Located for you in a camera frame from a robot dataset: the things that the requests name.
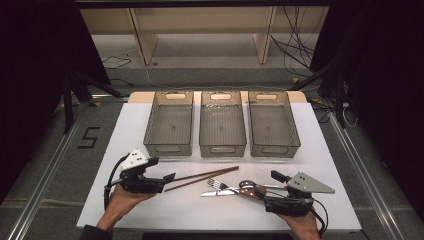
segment hand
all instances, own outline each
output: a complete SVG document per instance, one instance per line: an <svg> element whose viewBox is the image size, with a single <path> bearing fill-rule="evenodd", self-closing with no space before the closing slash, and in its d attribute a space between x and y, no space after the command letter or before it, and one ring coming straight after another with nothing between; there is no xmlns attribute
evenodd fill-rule
<svg viewBox="0 0 424 240"><path fill-rule="evenodd" d="M290 226L296 237L300 240L320 239L315 215L308 212L304 217L290 217L277 214Z"/></svg>
<svg viewBox="0 0 424 240"><path fill-rule="evenodd" d="M127 192L117 184L110 197L109 205L102 218L97 223L97 228L111 231L113 226L128 214L137 204L154 197L156 193L132 193Z"/></svg>

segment white table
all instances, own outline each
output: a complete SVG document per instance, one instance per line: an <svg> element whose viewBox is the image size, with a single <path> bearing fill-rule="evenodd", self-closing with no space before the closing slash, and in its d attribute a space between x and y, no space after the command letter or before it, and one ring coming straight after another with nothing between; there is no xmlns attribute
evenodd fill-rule
<svg viewBox="0 0 424 240"><path fill-rule="evenodd" d="M335 194L313 194L327 208L329 214L328 232L357 232L361 229L352 204L329 153L312 107L308 103L292 103L292 111L302 146L292 159L252 158L248 145L243 158L206 159L200 156L199 122L200 102L195 98L193 125L193 154L183 158L161 158L158 165L147 169L146 176L162 178L176 172L184 177L202 172L239 166L238 171L227 173L215 179L237 187L241 180L249 179L258 184L281 185L271 178L271 170L294 176L302 171L335 189ZM246 101L245 123L248 122ZM118 118L103 161L92 189L77 223L96 225L102 216L103 187L116 162L139 148L146 156L143 145L144 132L150 114L150 103L126 103ZM182 184L174 182L165 189ZM205 191L213 190L206 181L201 181L173 191L158 194L153 199L139 204L117 223L116 228L145 232L285 232L288 225L272 213L265 211L263 202L242 195L199 197ZM317 213L325 219L318 204Z"/></svg>

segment chopsticks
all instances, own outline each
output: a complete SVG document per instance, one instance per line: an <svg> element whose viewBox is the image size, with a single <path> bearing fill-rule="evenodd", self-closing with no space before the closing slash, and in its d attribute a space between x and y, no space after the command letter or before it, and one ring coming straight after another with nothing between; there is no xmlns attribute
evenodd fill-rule
<svg viewBox="0 0 424 240"><path fill-rule="evenodd" d="M216 176L219 176L219 175L222 175L222 174L225 174L225 173L229 173L229 172L232 172L232 171L235 171L235 170L238 170L238 169L239 169L239 166L235 166L235 167L224 168L224 169L219 169L219 170L215 170L215 171L195 174L195 175L191 175L191 176L186 176L186 177L182 177L182 178L176 178L176 179L174 179L174 182L208 175L206 177L202 177L202 178L193 180L193 181L188 182L188 183L184 183L184 184L172 187L172 188L168 188L168 189L164 190L164 192L172 191L174 189L181 188L181 187L184 187L184 186L187 186L187 185L190 185L190 184L193 184L193 183L197 183L197 182L200 182L200 181L212 178L212 177L216 177Z"/></svg>

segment clear plastic bin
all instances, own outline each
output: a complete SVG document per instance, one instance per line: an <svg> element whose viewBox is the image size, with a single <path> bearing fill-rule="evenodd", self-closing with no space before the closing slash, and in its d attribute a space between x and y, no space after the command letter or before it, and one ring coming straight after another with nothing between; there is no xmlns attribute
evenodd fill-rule
<svg viewBox="0 0 424 240"><path fill-rule="evenodd" d="M246 142L240 92L202 92L202 157L243 157Z"/></svg>
<svg viewBox="0 0 424 240"><path fill-rule="evenodd" d="M143 144L150 156L192 154L193 92L156 92Z"/></svg>
<svg viewBox="0 0 424 240"><path fill-rule="evenodd" d="M293 158L299 135L287 92L249 92L250 155Z"/></svg>

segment metal fork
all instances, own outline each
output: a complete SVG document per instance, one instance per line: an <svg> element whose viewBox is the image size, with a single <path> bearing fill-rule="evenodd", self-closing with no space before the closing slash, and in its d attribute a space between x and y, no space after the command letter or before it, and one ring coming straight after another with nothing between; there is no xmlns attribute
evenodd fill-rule
<svg viewBox="0 0 424 240"><path fill-rule="evenodd" d="M212 178L208 179L208 184L211 185L215 189L223 190L229 188L225 183L218 182Z"/></svg>

